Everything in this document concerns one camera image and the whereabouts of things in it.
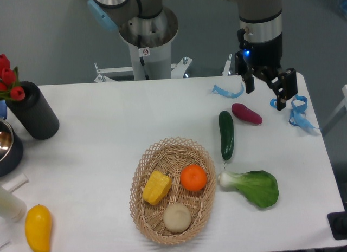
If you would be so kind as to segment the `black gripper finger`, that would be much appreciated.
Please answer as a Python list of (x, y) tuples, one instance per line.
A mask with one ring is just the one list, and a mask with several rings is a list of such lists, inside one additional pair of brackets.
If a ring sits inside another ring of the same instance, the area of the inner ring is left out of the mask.
[(245, 84), (246, 93), (250, 94), (255, 89), (253, 71), (249, 69), (245, 73), (243, 73), (241, 76)]
[(296, 70), (289, 68), (280, 73), (272, 86), (276, 95), (277, 110), (281, 111), (286, 107), (287, 101), (298, 93)]

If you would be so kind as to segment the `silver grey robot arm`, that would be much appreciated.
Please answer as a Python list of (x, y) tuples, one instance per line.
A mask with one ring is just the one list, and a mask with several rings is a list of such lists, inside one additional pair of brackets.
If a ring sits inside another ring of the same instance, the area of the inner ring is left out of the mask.
[[(277, 109), (298, 92), (296, 71), (283, 70), (282, 0), (228, 0), (237, 3), (240, 29), (235, 73), (246, 92), (254, 79), (265, 82), (277, 98)], [(88, 8), (107, 30), (118, 30), (128, 44), (135, 80), (171, 78), (171, 42), (178, 20), (163, 0), (89, 0)]]

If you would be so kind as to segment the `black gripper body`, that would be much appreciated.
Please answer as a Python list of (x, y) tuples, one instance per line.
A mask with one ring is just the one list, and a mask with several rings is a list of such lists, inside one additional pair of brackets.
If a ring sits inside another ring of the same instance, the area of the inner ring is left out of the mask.
[(237, 31), (240, 50), (235, 54), (235, 69), (237, 75), (242, 75), (247, 70), (253, 71), (253, 77), (258, 78), (268, 87), (277, 80), (277, 76), (282, 73), (282, 34), (276, 38), (260, 43), (248, 42), (246, 40), (246, 30)]

